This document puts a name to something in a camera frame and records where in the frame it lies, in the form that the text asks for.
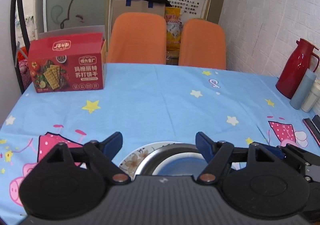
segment chair backrest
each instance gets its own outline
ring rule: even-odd
[[[188,20],[182,31],[179,65],[226,69],[223,29],[206,20]]]
[[[166,21],[159,15],[123,13],[112,29],[107,62],[165,64],[166,33]]]

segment red kettle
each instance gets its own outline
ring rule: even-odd
[[[297,40],[297,48],[293,51],[289,57],[284,69],[276,83],[276,88],[287,98],[291,99],[296,90],[298,89],[301,80],[310,67],[311,55],[318,59],[318,63],[313,72],[315,72],[319,66],[320,58],[313,53],[313,49],[319,50],[315,45],[301,38]]]

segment yellow package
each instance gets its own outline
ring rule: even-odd
[[[165,7],[164,18],[167,22],[167,50],[180,50],[181,41],[181,9]]]

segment red box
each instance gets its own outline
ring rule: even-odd
[[[31,42],[28,65],[37,93],[104,87],[102,33],[57,36]]]

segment cartoon print tablecloth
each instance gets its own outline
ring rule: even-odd
[[[198,131],[237,147],[291,143],[320,155],[302,123],[314,112],[293,109],[276,81],[215,69],[108,64],[104,90],[37,94],[31,85],[0,131],[0,216],[8,225],[24,218],[18,187],[61,141],[81,147],[120,131],[124,145],[115,164],[149,143],[194,144]]]

